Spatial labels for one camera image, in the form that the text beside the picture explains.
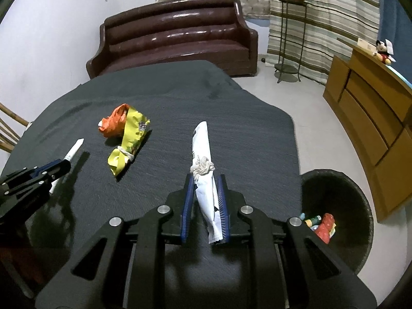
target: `stuffed toy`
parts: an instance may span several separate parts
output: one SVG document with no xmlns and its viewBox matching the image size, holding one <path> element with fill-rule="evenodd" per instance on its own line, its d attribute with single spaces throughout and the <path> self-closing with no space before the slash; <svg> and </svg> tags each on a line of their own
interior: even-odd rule
<svg viewBox="0 0 412 309">
<path fill-rule="evenodd" d="M 387 39 L 385 42 L 386 43 L 376 41 L 376 51 L 373 55 L 384 64 L 392 65 L 392 62 L 396 62 L 396 60 L 391 57 L 391 55 L 393 55 L 393 46 Z"/>
</svg>

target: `silver screw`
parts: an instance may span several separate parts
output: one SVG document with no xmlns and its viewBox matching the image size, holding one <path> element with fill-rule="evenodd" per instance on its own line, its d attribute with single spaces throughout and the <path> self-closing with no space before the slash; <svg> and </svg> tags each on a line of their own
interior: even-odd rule
<svg viewBox="0 0 412 309">
<path fill-rule="evenodd" d="M 250 205 L 244 205 L 243 207 L 240 208 L 240 211 L 243 214 L 251 214 L 253 212 L 253 208 Z"/>
<path fill-rule="evenodd" d="M 122 222 L 122 219 L 120 217 L 113 217 L 110 221 L 109 224 L 112 227 L 117 227 L 120 223 Z"/>
<path fill-rule="evenodd" d="M 170 212 L 170 207 L 168 205 L 161 205 L 157 208 L 157 212 L 160 214 L 167 214 Z"/>
<path fill-rule="evenodd" d="M 297 217 L 292 217 L 289 220 L 289 223 L 291 225 L 293 225 L 294 227 L 300 227 L 300 225 L 302 224 L 302 220 L 300 218 L 297 218 Z"/>
</svg>

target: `blue wall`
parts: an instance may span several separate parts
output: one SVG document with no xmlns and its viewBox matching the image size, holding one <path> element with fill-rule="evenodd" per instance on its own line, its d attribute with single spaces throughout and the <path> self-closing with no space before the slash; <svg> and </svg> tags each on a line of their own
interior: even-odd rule
<svg viewBox="0 0 412 309">
<path fill-rule="evenodd" d="M 412 82 L 412 21 L 398 0 L 379 0 L 380 29 L 378 39 L 393 44 L 392 67 Z"/>
</svg>

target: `chair backrest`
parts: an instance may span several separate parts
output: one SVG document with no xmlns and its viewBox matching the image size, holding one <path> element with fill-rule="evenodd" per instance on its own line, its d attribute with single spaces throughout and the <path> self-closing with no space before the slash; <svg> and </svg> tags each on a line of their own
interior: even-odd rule
<svg viewBox="0 0 412 309">
<path fill-rule="evenodd" d="M 29 125 L 29 122 L 12 112 L 1 103 L 0 110 L 16 122 L 19 122 L 24 126 Z M 10 153 L 11 151 L 13 151 L 19 139 L 20 136 L 12 128 L 10 128 L 9 125 L 4 122 L 4 120 L 0 118 L 0 149 Z"/>
<path fill-rule="evenodd" d="M 232 39 L 234 0 L 174 0 L 125 11 L 105 20 L 110 53 L 134 52 L 180 43 Z"/>
</svg>

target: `brown leather sofa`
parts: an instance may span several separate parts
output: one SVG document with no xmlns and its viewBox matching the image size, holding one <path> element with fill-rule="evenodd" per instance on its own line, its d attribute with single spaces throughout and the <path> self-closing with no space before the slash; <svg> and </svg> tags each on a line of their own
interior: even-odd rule
<svg viewBox="0 0 412 309">
<path fill-rule="evenodd" d="M 107 18 L 87 64 L 90 79 L 126 68 L 206 60 L 228 75 L 254 75 L 258 36 L 239 0 L 173 0 Z"/>
</svg>

